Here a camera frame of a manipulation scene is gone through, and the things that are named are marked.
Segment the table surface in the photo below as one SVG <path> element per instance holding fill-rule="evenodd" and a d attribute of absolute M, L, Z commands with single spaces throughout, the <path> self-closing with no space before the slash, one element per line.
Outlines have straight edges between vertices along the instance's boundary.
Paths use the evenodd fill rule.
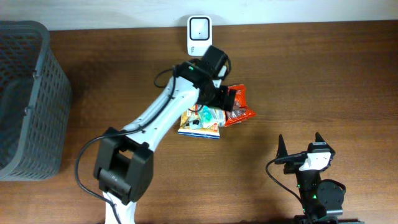
<path fill-rule="evenodd" d="M 336 151 L 322 179 L 347 186 L 342 218 L 398 219 L 398 21 L 217 26 L 213 43 L 232 59 L 226 84 L 244 83 L 257 116 L 220 130 L 220 140 L 177 134 L 155 154 L 154 178 L 137 206 L 139 223 L 269 222 L 302 213 L 265 165 L 278 135 L 289 153 L 319 131 Z M 104 202 L 84 193 L 78 151 L 108 127 L 122 128 L 160 94 L 155 75 L 189 59 L 183 27 L 51 32 L 52 50 L 73 88 L 59 175 L 0 182 L 1 223 L 98 223 Z M 98 145 L 80 164 L 93 178 Z M 293 175 L 271 166 L 294 189 Z"/>

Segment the red package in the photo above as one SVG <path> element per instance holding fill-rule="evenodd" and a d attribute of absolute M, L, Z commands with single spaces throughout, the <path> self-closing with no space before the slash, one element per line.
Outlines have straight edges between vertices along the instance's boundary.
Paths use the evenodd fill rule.
<path fill-rule="evenodd" d="M 246 87 L 243 84 L 239 84 L 229 86 L 228 89 L 236 90 L 236 96 L 232 112 L 226 112 L 225 127 L 254 117 L 256 113 L 248 108 L 248 104 L 246 103 Z"/>

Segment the white wall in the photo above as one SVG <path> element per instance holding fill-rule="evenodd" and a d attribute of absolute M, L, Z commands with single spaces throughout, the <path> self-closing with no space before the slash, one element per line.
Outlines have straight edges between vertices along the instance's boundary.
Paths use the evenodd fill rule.
<path fill-rule="evenodd" d="M 50 30 L 398 19 L 398 0 L 0 0 L 0 20 L 35 20 Z"/>

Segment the wooden table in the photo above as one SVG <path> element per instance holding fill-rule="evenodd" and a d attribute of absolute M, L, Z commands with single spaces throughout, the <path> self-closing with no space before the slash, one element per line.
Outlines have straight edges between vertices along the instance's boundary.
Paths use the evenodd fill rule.
<path fill-rule="evenodd" d="M 244 83 L 257 116 L 221 129 L 221 139 L 177 134 L 155 154 L 155 175 L 137 206 L 139 223 L 267 222 L 302 213 L 265 172 L 282 133 L 290 153 L 319 131 L 335 149 L 323 179 L 347 186 L 342 218 L 398 220 L 398 21 L 214 27 L 232 59 L 227 84 Z M 156 73 L 190 57 L 185 28 L 51 32 L 52 50 L 72 83 L 62 168 L 43 182 L 0 182 L 1 223 L 98 223 L 104 202 L 78 188 L 80 147 L 109 126 L 122 128 L 160 94 Z M 93 178 L 98 145 L 80 165 Z M 294 189 L 282 166 L 271 172 Z"/>

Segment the plastic crate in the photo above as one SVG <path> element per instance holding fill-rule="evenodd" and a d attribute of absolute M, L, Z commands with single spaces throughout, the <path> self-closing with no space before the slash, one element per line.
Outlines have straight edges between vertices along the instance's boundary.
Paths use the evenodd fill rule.
<path fill-rule="evenodd" d="M 33 21 L 0 22 L 0 180 L 43 180 L 62 161 L 72 91 Z"/>

